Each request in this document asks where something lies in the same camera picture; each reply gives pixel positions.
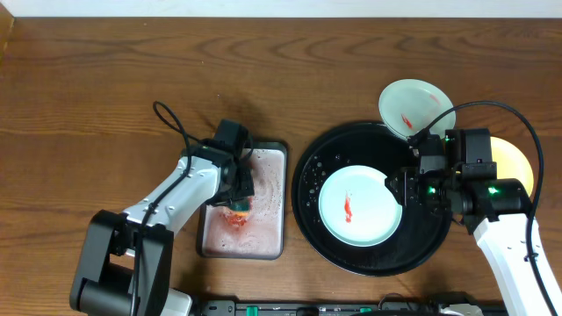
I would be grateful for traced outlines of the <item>green and orange sponge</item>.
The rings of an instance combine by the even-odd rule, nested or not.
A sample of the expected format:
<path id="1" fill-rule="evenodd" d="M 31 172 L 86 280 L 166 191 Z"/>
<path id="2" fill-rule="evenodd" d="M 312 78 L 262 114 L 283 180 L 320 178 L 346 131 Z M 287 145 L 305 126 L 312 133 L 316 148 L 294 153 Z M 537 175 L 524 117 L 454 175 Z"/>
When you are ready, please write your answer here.
<path id="1" fill-rule="evenodd" d="M 245 197 L 243 200 L 232 203 L 224 211 L 224 218 L 231 226 L 244 226 L 249 218 L 252 208 L 252 198 Z"/>

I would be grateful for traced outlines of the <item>yellow plate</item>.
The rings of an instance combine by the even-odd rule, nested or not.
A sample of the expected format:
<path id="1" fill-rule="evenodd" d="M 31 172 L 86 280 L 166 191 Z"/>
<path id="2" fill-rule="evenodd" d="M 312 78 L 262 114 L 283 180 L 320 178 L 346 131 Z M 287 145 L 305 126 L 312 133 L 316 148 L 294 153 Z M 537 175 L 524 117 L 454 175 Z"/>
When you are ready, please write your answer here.
<path id="1" fill-rule="evenodd" d="M 524 153 L 512 143 L 491 137 L 493 161 L 497 164 L 498 179 L 516 179 L 522 183 L 530 196 L 534 186 L 534 176 L 530 162 Z"/>

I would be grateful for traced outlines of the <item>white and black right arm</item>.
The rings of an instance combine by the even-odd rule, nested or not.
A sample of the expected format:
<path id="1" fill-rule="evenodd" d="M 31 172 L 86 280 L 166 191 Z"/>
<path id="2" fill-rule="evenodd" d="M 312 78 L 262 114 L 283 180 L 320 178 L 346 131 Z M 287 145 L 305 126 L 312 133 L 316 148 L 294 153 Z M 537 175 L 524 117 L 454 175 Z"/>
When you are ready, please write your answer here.
<path id="1" fill-rule="evenodd" d="M 385 185 L 406 209 L 458 214 L 484 253 L 510 315 L 559 315 L 561 290 L 523 184 L 500 179 L 487 129 L 448 130 L 408 141 L 418 166 Z"/>

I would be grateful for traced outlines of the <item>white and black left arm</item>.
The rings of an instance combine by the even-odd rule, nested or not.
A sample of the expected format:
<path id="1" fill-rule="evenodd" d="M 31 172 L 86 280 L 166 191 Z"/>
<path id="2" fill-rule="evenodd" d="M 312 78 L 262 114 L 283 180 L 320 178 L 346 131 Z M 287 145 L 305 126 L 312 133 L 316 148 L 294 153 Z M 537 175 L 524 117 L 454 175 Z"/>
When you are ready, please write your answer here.
<path id="1" fill-rule="evenodd" d="M 69 294 L 87 315 L 188 314 L 191 298 L 170 288 L 174 239 L 201 205 L 230 206 L 254 193 L 253 152 L 198 146 L 140 202 L 91 219 Z"/>

